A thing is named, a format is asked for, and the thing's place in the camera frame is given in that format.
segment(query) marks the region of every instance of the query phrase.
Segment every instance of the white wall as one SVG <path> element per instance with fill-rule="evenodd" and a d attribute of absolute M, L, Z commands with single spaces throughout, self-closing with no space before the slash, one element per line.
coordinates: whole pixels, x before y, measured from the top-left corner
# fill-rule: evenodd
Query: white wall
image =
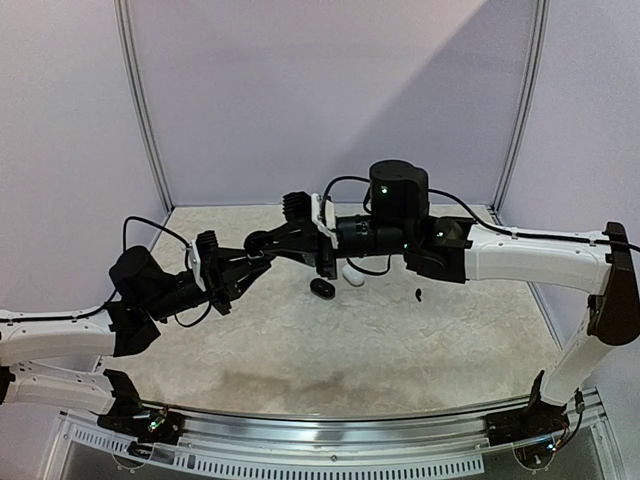
<path fill-rule="evenodd" d="M 381 158 L 488 203 L 535 1 L 131 2 L 177 204 L 277 203 Z M 339 199 L 361 189 L 337 186 Z"/>
<path fill-rule="evenodd" d="M 0 307 L 101 303 L 129 214 L 164 218 L 113 3 L 2 2 Z M 133 241 L 152 237 L 132 230 Z M 0 478 L 36 478 L 56 411 L 0 407 Z"/>
<path fill-rule="evenodd" d="M 542 64 L 503 219 L 532 228 L 622 222 L 640 243 L 640 3 L 551 2 Z M 635 255 L 640 271 L 640 255 Z M 543 288 L 563 340 L 584 295 Z M 616 350 L 593 381 L 629 478 L 640 478 L 640 342 Z"/>

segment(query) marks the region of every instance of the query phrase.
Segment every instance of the metal edge trim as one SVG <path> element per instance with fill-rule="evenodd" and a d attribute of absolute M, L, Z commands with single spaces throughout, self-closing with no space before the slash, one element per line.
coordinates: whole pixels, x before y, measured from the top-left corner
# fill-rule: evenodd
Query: metal edge trim
<path fill-rule="evenodd" d="M 174 203 L 169 189 L 169 183 L 160 159 L 158 146 L 153 134 L 151 119 L 147 109 L 147 102 L 144 96 L 142 78 L 138 68 L 138 60 L 133 41 L 133 27 L 131 25 L 131 14 L 128 0 L 114 0 L 116 21 L 118 23 L 118 33 L 122 46 L 122 55 L 131 90 L 131 99 L 140 127 L 140 135 L 149 161 L 149 167 L 153 176 L 160 201 L 166 212 L 171 212 Z"/>
<path fill-rule="evenodd" d="M 605 417 L 602 403 L 595 389 L 586 390 L 587 410 L 584 427 Z M 572 423 L 577 414 L 568 408 Z M 314 423 L 287 420 L 264 421 L 205 415 L 200 419 L 187 417 L 187 428 L 178 448 L 190 451 L 210 451 L 221 456 L 251 454 L 254 457 L 279 457 L 282 461 L 305 461 L 327 451 L 358 452 L 364 461 L 371 460 L 376 451 L 385 457 L 415 457 L 416 455 L 452 455 L 469 451 L 485 453 L 504 448 L 491 446 L 486 440 L 484 416 L 486 413 L 462 414 L 460 418 L 421 418 L 408 421 L 381 420 L 370 424 L 362 422 Z M 68 420 L 95 427 L 94 416 L 88 412 L 71 411 Z M 518 445 L 535 443 L 528 439 Z"/>
<path fill-rule="evenodd" d="M 498 186 L 493 196 L 491 208 L 500 213 L 509 190 L 511 178 L 516 165 L 516 160 L 520 152 L 522 140 L 524 138 L 527 118 L 531 110 L 533 93 L 535 89 L 538 71 L 540 69 L 540 60 L 542 58 L 542 46 L 544 43 L 544 33 L 547 25 L 547 17 L 549 11 L 549 0 L 536 1 L 535 21 L 531 31 L 531 39 L 529 43 L 529 52 L 527 55 L 527 66 L 525 67 L 525 75 L 523 78 L 522 88 L 520 90 L 520 100 L 518 107 L 518 115 L 509 140 L 509 149 L 505 159 L 504 168 Z"/>

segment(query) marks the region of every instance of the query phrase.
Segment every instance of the black small object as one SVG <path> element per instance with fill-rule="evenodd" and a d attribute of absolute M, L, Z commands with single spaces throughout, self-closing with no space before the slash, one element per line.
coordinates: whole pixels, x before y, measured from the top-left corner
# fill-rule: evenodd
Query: black small object
<path fill-rule="evenodd" d="M 331 300 L 336 296 L 336 287 L 321 278 L 314 278 L 309 286 L 311 287 L 311 293 L 324 300 Z"/>

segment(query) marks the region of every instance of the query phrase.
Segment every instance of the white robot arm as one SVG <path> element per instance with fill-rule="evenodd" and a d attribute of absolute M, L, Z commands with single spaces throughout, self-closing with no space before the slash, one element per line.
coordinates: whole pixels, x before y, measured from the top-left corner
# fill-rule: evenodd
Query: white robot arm
<path fill-rule="evenodd" d="M 497 227 L 477 216 L 431 217 L 428 193 L 443 192 L 428 189 L 426 172 L 401 161 L 374 164 L 369 183 L 370 215 L 336 217 L 328 191 L 291 193 L 283 202 L 284 225 L 252 233 L 243 249 L 220 248 L 215 233 L 204 232 L 190 246 L 191 268 L 177 275 L 163 272 L 144 247 L 127 249 L 109 272 L 120 301 L 88 312 L 0 311 L 0 403 L 81 408 L 98 414 L 105 428 L 174 443 L 180 416 L 144 409 L 126 374 L 74 372 L 35 361 L 138 354 L 160 335 L 155 321 L 205 302 L 228 314 L 231 302 L 276 257 L 335 279 L 337 258 L 401 254 L 408 270 L 436 280 L 518 280 L 589 294 L 582 322 L 555 362 L 534 380 L 528 407 L 486 418 L 492 444 L 548 434 L 567 424 L 566 404 L 582 382 L 613 348 L 640 335 L 631 257 L 637 247 L 628 243 L 622 225 L 562 233 Z M 171 415 L 164 426 L 172 431 L 158 426 Z"/>

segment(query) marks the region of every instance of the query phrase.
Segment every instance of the beige carpet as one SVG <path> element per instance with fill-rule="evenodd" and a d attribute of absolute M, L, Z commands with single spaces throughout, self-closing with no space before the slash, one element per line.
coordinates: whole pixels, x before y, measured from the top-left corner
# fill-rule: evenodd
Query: beige carpet
<path fill-rule="evenodd" d="M 214 229 L 221 246 L 241 248 L 248 233 L 283 221 L 279 206 L 199 207 L 176 209 L 168 226 L 189 240 Z M 183 268 L 171 237 L 153 253 L 166 270 Z M 393 260 L 391 273 L 363 287 L 340 278 L 326 301 L 309 291 L 312 268 L 277 259 L 230 315 L 214 311 L 193 329 L 159 325 L 146 352 L 104 363 L 127 372 L 145 399 L 208 410 L 392 415 L 528 393 L 557 350 L 526 284 L 439 283 Z"/>

